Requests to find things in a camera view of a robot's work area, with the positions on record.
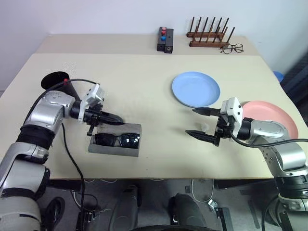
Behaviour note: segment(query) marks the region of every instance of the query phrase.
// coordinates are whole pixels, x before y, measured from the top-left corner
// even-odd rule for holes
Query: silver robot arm
[[[223,102],[221,109],[195,108],[194,112],[206,116],[218,116],[215,135],[188,130],[189,135],[219,146],[220,138],[246,141],[251,145],[270,144],[289,140],[287,129],[274,121],[242,120],[243,109],[237,98]],[[308,212],[308,166],[306,155],[296,143],[259,147],[270,172],[275,178],[279,200],[286,210],[289,225],[293,231],[307,227]]]
[[[49,180],[50,171],[43,164],[53,138],[63,118],[73,117],[88,124],[93,118],[109,118],[93,108],[87,109],[102,100],[103,90],[96,84],[78,102],[56,90],[47,92],[38,102],[0,164],[0,230],[40,230],[41,216],[35,200],[45,192]],[[123,124],[115,115],[110,121]]]

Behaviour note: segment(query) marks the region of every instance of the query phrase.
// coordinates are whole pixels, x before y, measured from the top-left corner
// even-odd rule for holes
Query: tabletop
[[[201,130],[207,124],[208,133],[213,134],[217,122],[216,117],[194,113],[174,97],[172,80],[186,71],[199,71],[217,81],[221,94],[211,107],[220,108],[233,96],[242,103],[268,101],[292,117],[300,138],[308,136],[300,113],[258,55],[36,53],[0,98],[0,159],[17,139],[29,108],[43,92],[41,79],[54,71],[101,83],[104,111],[142,126],[139,157],[126,157],[88,153],[89,126],[74,119],[64,120],[68,147],[85,178],[272,177],[258,149],[229,140],[221,140],[215,147],[185,133],[188,129]],[[89,89],[88,83],[73,85],[81,97]],[[307,154],[307,144],[300,145]],[[54,139],[46,166],[52,179],[79,179],[65,152],[62,131]]]

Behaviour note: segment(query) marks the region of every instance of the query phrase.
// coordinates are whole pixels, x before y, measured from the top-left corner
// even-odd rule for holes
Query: blue object
[[[283,81],[284,75],[279,71],[273,71],[279,82]]]
[[[184,72],[172,82],[175,97],[189,107],[205,107],[215,103],[220,95],[218,83],[201,72]]]

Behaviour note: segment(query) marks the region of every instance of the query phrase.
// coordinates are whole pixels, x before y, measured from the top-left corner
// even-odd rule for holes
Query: eyeglasses
[[[124,133],[120,136],[115,136],[109,133],[98,133],[94,135],[95,142],[98,145],[113,147],[116,141],[119,141],[123,148],[138,148],[140,134]]]
[[[233,50],[235,50],[238,53],[242,53],[243,50],[243,45],[241,43],[237,43],[235,45],[228,45],[227,47],[221,47],[221,52],[224,52],[225,54],[230,54]]]

